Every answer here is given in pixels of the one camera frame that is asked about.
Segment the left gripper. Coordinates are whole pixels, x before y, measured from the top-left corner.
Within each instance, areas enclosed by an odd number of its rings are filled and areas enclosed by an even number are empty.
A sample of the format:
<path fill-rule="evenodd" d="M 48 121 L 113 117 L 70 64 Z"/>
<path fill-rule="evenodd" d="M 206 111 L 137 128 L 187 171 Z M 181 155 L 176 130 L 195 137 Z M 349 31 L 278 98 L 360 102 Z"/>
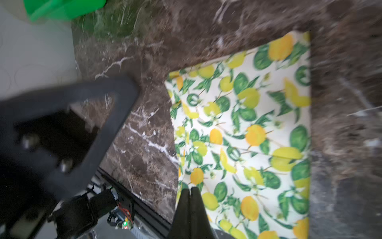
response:
<path fill-rule="evenodd" d="M 22 208 L 38 196 L 59 201 L 83 190 L 138 95 L 137 84 L 120 75 L 1 101 L 1 206 Z M 114 106 L 101 127 L 70 109 L 105 96 Z"/>

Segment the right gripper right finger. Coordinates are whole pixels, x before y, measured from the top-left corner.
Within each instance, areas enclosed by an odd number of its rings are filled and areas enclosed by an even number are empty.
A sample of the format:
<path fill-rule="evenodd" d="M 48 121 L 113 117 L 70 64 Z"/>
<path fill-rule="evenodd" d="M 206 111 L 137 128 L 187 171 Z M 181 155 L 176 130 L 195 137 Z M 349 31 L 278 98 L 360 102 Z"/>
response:
<path fill-rule="evenodd" d="M 190 195 L 190 237 L 191 239 L 214 239 L 213 230 L 207 217 L 202 195 L 197 187 Z"/>

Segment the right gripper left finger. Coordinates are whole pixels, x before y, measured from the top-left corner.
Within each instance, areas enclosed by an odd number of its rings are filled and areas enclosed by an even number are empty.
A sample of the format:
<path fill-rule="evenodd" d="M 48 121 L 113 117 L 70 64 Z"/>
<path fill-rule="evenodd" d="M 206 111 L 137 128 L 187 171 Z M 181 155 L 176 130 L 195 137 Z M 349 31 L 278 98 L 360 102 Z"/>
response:
<path fill-rule="evenodd" d="M 183 189 L 167 239 L 190 239 L 190 190 Z"/>

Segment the lemon print skirt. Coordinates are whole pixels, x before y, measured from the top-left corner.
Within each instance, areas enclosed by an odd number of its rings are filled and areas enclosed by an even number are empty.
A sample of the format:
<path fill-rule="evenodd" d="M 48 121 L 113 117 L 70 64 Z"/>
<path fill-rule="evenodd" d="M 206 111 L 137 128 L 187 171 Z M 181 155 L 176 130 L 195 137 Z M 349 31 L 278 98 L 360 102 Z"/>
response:
<path fill-rule="evenodd" d="M 179 189 L 199 188 L 208 223 L 235 239 L 306 239 L 310 35 L 168 75 Z"/>

